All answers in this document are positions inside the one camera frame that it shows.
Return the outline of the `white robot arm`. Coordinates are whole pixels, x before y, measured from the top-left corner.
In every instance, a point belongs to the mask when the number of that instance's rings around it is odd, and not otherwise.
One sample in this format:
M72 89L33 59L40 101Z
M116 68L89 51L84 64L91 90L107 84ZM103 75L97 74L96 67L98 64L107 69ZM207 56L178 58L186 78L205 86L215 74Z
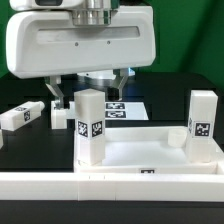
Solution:
M8 70L19 78L43 77L64 107L62 75L110 70L119 89L126 68L156 57L153 8L119 0L9 0L16 11L6 28Z

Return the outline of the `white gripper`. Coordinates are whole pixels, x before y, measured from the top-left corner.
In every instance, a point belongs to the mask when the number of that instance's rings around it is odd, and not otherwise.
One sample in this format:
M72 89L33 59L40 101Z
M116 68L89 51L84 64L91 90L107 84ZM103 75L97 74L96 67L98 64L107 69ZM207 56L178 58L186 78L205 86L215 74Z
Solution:
M76 26L69 11L26 11L13 15L6 29L8 70L19 78L45 77L57 109L64 108L61 77L112 70L113 99L122 99L129 67L153 63L156 56L153 9L122 6L106 26Z

